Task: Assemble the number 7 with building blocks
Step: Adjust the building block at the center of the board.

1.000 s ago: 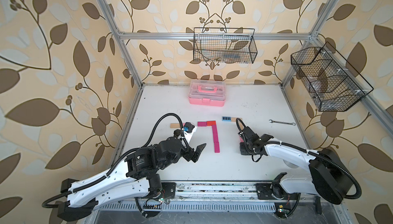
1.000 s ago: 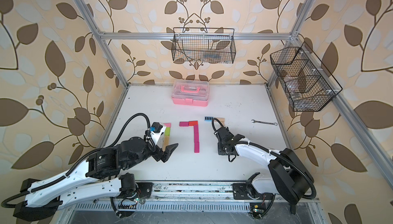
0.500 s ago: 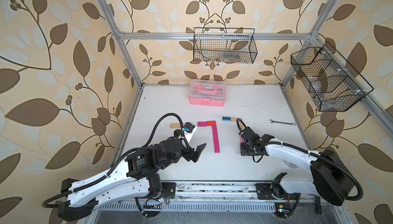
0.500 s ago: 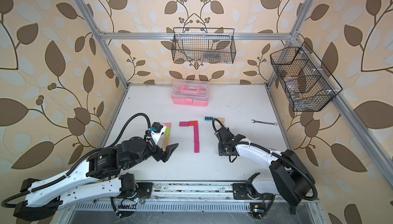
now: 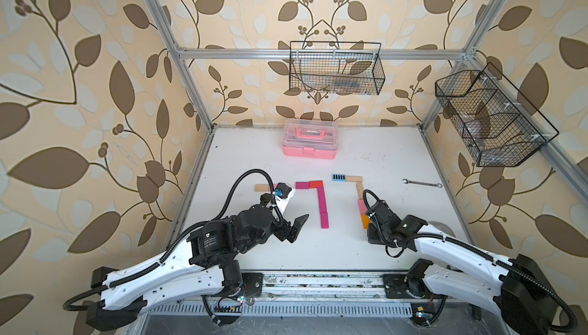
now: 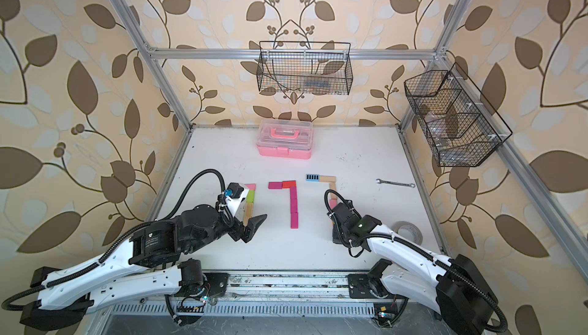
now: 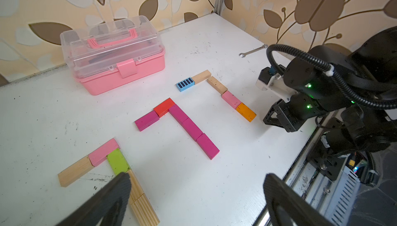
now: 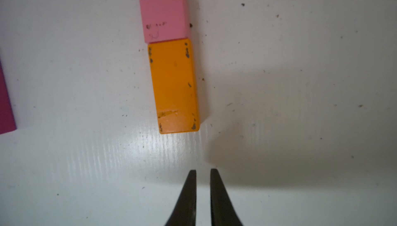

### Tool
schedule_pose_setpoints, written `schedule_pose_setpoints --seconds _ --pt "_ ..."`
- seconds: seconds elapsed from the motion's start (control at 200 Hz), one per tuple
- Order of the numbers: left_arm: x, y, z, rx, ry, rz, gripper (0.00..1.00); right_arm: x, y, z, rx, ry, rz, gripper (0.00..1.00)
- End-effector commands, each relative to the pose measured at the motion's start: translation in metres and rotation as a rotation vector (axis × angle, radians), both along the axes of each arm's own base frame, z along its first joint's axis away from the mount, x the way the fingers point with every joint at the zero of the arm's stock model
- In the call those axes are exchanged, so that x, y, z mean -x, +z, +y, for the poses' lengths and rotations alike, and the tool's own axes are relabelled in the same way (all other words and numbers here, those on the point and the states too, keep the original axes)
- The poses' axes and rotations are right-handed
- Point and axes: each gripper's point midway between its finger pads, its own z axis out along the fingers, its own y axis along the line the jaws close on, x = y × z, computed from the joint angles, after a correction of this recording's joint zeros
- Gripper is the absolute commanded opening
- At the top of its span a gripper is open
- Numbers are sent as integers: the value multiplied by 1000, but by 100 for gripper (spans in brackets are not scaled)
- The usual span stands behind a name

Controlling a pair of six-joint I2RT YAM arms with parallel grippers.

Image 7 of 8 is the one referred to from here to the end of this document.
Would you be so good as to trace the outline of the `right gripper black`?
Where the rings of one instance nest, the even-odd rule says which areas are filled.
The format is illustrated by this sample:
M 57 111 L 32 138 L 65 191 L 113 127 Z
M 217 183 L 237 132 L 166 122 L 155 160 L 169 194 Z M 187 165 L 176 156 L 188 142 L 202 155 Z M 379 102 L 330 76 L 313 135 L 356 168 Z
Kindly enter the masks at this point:
M 280 99 L 274 103 L 263 119 L 269 126 L 276 126 L 288 133 L 296 132 L 306 120 L 327 114 L 316 99 L 308 95 L 293 95 L 288 103 Z

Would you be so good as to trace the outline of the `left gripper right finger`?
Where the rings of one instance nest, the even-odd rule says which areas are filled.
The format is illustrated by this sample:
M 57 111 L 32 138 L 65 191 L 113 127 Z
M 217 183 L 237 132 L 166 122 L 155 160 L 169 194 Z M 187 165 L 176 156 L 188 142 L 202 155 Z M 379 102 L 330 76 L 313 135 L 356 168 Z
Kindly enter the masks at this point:
M 263 190 L 273 226 L 332 225 L 275 174 L 266 175 Z

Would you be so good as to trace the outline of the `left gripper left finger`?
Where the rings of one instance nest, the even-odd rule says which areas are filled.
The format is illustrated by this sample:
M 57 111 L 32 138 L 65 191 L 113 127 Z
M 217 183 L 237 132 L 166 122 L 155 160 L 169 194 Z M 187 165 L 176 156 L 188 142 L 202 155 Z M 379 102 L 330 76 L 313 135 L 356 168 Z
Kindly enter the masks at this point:
M 120 226 L 130 198 L 132 184 L 127 173 L 120 173 L 87 200 L 59 226 Z

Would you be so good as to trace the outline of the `orange block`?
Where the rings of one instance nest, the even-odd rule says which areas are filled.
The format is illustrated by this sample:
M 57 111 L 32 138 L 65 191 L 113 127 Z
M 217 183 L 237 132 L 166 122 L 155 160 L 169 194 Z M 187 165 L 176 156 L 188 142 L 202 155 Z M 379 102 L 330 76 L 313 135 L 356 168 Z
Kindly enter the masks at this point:
M 239 112 L 246 120 L 249 122 L 252 122 L 254 118 L 256 117 L 256 113 L 253 112 L 248 106 L 246 106 L 244 103 L 240 103 L 236 107 L 236 111 Z

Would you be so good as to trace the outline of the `lime green block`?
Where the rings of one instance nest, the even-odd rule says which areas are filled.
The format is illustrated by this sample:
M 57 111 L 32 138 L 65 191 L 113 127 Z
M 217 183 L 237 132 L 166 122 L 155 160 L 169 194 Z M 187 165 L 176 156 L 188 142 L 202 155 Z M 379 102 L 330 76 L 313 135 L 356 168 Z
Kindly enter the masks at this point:
M 119 175 L 122 172 L 126 173 L 130 170 L 130 166 L 119 148 L 109 153 L 106 158 L 115 175 Z

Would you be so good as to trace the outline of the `light pink block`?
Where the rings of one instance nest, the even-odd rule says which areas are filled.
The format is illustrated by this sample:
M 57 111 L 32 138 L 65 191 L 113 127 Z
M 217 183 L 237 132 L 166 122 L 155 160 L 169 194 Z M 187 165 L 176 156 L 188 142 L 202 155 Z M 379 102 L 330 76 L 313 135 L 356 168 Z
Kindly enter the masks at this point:
M 117 148 L 120 148 L 117 141 L 112 138 L 105 144 L 98 147 L 96 150 L 88 154 L 88 158 L 92 166 L 97 167 L 106 160 L 106 157 Z
M 234 96 L 231 92 L 226 91 L 221 95 L 222 99 L 226 101 L 233 109 L 236 109 L 242 102 Z

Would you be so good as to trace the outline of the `light pink block top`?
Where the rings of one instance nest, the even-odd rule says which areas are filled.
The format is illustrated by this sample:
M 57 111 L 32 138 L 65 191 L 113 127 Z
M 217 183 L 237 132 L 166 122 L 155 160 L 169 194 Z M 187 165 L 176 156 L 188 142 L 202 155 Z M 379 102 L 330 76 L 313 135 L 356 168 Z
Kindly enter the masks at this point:
M 242 102 L 234 96 L 231 92 L 226 91 L 221 95 L 222 99 L 226 101 L 233 109 L 236 109 Z

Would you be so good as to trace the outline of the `magenta block bottom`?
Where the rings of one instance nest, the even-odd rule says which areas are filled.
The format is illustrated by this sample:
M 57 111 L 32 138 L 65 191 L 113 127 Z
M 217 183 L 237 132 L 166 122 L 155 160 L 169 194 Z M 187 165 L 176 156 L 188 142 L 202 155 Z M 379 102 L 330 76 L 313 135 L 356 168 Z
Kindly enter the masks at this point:
M 220 152 L 220 150 L 206 134 L 199 136 L 196 142 L 210 160 L 213 160 Z

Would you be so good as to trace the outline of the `magenta block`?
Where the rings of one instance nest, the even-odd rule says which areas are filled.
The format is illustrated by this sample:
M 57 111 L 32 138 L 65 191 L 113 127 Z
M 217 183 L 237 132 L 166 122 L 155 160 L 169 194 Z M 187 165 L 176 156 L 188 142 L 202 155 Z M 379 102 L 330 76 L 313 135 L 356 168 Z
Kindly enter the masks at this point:
M 210 160 L 213 160 L 220 152 L 220 150 L 206 134 L 199 136 L 196 142 Z
M 182 127 L 194 141 L 203 134 L 200 128 L 190 118 L 187 118 L 182 122 Z
M 135 121 L 140 132 L 151 126 L 160 119 L 159 115 L 153 110 Z
M 183 125 L 183 122 L 189 117 L 187 114 L 177 105 L 174 104 L 169 108 L 169 113 L 178 121 L 179 124 Z

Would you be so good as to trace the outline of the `wooden dotted block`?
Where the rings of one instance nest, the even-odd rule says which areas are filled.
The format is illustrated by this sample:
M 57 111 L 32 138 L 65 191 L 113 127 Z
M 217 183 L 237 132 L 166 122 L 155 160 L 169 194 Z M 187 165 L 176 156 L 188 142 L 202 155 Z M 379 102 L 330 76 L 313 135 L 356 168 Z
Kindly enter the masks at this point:
M 218 81 L 215 77 L 211 76 L 207 79 L 207 82 L 221 95 L 227 92 L 227 87 L 224 86 L 220 81 Z

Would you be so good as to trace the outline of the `wooden block horizontal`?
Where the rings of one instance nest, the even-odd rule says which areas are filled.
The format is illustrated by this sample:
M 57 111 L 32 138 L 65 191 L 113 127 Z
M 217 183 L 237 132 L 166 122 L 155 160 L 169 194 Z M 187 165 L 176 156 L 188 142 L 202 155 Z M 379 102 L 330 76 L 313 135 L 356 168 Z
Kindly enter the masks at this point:
M 194 81 L 195 84 L 199 84 L 200 82 L 205 81 L 206 79 L 210 78 L 212 76 L 211 72 L 208 70 L 205 70 L 195 76 L 192 77 L 192 80 Z

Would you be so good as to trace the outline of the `blue striped block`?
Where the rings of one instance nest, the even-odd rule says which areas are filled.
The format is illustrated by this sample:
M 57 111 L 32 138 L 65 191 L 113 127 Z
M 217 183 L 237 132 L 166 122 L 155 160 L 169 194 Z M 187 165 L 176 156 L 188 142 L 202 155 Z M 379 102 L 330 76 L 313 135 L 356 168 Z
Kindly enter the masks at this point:
M 194 80 L 191 77 L 189 77 L 189 78 L 177 83 L 176 87 L 177 87 L 177 89 L 180 92 L 182 92 L 182 91 L 184 91 L 184 90 L 186 90 L 186 89 L 188 89 L 188 88 L 190 88 L 190 87 L 192 87 L 194 85 L 195 85 Z

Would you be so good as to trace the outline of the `red block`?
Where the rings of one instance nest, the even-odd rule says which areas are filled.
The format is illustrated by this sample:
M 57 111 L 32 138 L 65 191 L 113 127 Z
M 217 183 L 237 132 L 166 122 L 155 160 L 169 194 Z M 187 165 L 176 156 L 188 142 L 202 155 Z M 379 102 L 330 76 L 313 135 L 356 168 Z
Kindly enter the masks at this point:
M 159 117 L 164 116 L 166 113 L 168 113 L 169 109 L 174 106 L 175 103 L 171 98 L 166 99 L 164 102 L 159 104 L 154 108 L 154 111 L 157 113 Z

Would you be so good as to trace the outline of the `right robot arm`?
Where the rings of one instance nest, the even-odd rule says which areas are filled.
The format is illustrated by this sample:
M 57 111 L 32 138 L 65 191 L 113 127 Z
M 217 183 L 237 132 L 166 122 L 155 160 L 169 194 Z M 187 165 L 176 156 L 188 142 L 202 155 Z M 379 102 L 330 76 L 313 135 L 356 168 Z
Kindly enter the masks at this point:
M 342 124 L 326 130 L 323 143 L 334 155 L 378 152 L 397 141 L 397 29 L 383 30 L 349 55 L 327 46 L 305 52 L 273 44 L 270 66 L 257 83 L 279 100 L 263 121 L 296 132 L 310 118 L 342 110 Z

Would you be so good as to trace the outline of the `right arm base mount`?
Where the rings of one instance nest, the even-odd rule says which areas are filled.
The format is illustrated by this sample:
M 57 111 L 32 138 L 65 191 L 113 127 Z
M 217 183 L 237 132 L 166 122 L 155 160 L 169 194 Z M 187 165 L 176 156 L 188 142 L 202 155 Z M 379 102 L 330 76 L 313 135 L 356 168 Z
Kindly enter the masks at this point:
M 343 135 L 344 125 L 336 117 L 330 119 L 313 149 L 306 157 L 307 162 L 330 181 L 336 181 L 345 167 L 359 174 L 363 184 L 371 184 L 377 175 L 373 155 L 364 150 L 344 149 L 349 142 Z

